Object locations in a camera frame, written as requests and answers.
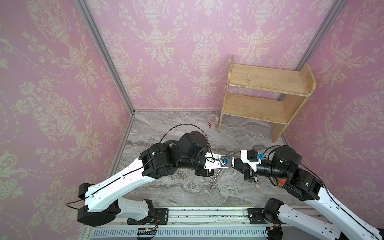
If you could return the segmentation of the red round tin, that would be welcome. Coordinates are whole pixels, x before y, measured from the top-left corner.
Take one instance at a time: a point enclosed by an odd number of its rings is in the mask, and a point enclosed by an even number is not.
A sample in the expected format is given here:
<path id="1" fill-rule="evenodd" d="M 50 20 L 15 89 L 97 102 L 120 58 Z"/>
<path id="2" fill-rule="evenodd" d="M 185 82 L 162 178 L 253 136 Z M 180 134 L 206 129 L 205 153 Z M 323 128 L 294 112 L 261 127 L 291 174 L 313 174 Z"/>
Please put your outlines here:
<path id="1" fill-rule="evenodd" d="M 285 185 L 286 181 L 286 179 L 278 179 L 278 186 L 282 188 Z"/>

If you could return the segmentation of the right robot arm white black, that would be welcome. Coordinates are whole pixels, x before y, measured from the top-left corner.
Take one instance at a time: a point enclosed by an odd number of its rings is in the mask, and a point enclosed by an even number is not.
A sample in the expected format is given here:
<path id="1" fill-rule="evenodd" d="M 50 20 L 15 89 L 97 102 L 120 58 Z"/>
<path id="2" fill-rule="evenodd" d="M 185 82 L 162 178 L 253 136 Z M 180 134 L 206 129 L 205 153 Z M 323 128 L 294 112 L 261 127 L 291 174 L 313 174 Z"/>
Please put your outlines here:
<path id="1" fill-rule="evenodd" d="M 382 240 L 384 231 L 377 229 L 350 211 L 336 199 L 325 184 L 311 172 L 299 167 L 302 156 L 289 146 L 276 146 L 272 160 L 254 150 L 242 150 L 240 158 L 233 160 L 235 170 L 245 180 L 258 176 L 284 179 L 283 185 L 290 195 L 305 202 L 321 213 L 327 221 L 320 221 L 298 212 L 275 198 L 270 198 L 263 209 L 268 222 L 280 226 L 288 224 L 322 240 Z"/>

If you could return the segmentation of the aluminium corner post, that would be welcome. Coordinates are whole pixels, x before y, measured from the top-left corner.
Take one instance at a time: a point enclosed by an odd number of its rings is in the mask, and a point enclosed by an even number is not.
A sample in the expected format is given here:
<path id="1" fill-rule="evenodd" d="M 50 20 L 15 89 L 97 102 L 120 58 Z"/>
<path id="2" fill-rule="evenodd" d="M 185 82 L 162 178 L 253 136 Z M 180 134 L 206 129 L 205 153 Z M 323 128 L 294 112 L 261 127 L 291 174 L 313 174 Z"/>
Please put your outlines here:
<path id="1" fill-rule="evenodd" d="M 340 13 L 345 1 L 302 1 L 309 6 L 299 13 L 299 23 L 289 35 L 284 52 L 279 61 L 283 70 L 300 71 L 308 64 L 315 50 Z"/>
<path id="2" fill-rule="evenodd" d="M 89 7 L 87 5 L 87 2 L 84 0 L 74 0 L 81 16 L 83 17 L 85 24 L 91 34 L 92 39 L 95 42 L 96 48 L 100 52 L 103 61 L 106 65 L 106 68 L 110 72 L 112 79 L 123 99 L 123 102 L 125 103 L 129 113 L 131 116 L 135 114 L 135 110 L 133 108 L 132 102 L 129 99 L 128 93 L 123 85 L 123 82 L 119 76 L 119 73 L 113 63 L 112 57 L 107 49 L 106 44 L 103 41 L 102 35 L 100 30 L 97 27 L 97 24 L 92 17 L 92 14 L 89 10 Z"/>

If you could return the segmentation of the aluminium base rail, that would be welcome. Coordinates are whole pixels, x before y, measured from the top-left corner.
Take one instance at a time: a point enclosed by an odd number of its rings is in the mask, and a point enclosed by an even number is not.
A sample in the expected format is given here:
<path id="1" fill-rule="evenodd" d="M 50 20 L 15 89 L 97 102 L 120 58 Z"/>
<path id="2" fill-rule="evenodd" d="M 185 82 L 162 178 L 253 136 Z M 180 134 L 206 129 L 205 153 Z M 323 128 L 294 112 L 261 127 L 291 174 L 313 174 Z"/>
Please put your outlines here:
<path id="1" fill-rule="evenodd" d="M 337 240 L 341 231 L 311 207 L 290 207 L 270 223 L 261 207 L 165 207 L 148 225 L 117 218 L 84 226 L 80 240 Z"/>

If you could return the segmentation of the aluminium corner post right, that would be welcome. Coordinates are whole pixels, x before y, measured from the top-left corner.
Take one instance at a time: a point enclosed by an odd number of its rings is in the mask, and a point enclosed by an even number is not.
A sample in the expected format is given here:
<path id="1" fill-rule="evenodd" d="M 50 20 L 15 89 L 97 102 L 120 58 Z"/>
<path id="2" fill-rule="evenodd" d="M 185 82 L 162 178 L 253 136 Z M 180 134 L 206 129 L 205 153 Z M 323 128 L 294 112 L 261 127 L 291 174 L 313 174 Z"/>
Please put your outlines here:
<path id="1" fill-rule="evenodd" d="M 299 13 L 299 23 L 289 35 L 284 52 L 279 61 L 283 70 L 300 71 L 308 64 L 315 50 L 340 13 L 345 1 L 302 1 L 309 6 Z"/>

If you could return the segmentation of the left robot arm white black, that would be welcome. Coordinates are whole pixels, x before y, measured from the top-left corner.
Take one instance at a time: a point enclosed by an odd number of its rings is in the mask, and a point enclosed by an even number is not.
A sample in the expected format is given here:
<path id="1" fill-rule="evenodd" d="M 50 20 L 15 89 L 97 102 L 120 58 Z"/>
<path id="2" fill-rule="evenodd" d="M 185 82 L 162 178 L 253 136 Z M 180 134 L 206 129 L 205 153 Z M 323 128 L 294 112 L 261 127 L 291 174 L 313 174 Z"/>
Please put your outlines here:
<path id="1" fill-rule="evenodd" d="M 178 169 L 207 174 L 205 164 L 209 150 L 208 138 L 197 131 L 184 134 L 178 141 L 152 145 L 108 179 L 79 186 L 79 198 L 85 205 L 78 210 L 77 221 L 92 227 L 108 224 L 116 218 L 140 225 L 153 222 L 156 213 L 151 200 L 132 201 L 123 196 L 164 176 L 171 176 Z"/>

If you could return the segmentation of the aluminium corner post left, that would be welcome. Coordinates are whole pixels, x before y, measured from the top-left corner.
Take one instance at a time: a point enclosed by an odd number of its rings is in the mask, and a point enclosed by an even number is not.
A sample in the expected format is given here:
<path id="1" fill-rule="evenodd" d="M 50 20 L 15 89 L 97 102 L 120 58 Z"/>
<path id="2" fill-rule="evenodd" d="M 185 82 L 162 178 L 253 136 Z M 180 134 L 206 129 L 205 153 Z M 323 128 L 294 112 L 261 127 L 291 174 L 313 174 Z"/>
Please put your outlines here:
<path id="1" fill-rule="evenodd" d="M 89 7 L 87 5 L 87 2 L 84 0 L 74 0 L 81 16 L 83 17 L 85 24 L 91 34 L 92 39 L 95 42 L 96 48 L 100 52 L 103 61 L 106 65 L 106 68 L 110 72 L 112 79 L 123 99 L 123 102 L 125 103 L 129 113 L 131 116 L 135 114 L 135 110 L 133 108 L 132 102 L 129 99 L 128 93 L 123 85 L 123 82 L 119 76 L 119 73 L 113 63 L 112 57 L 107 49 L 106 44 L 103 41 L 102 35 L 100 30 L 97 27 L 97 24 L 92 17 L 92 14 L 89 10 Z"/>

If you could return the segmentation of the clear plastic cup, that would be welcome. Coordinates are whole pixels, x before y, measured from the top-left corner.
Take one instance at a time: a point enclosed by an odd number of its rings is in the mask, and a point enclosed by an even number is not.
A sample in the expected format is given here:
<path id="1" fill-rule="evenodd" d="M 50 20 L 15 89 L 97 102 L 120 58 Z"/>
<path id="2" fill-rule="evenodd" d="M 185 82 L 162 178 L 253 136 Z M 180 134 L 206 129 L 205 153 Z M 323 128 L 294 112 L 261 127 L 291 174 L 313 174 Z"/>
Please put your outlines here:
<path id="1" fill-rule="evenodd" d="M 217 129 L 219 124 L 219 116 L 216 114 L 210 114 L 207 118 L 208 128 L 209 129 Z"/>

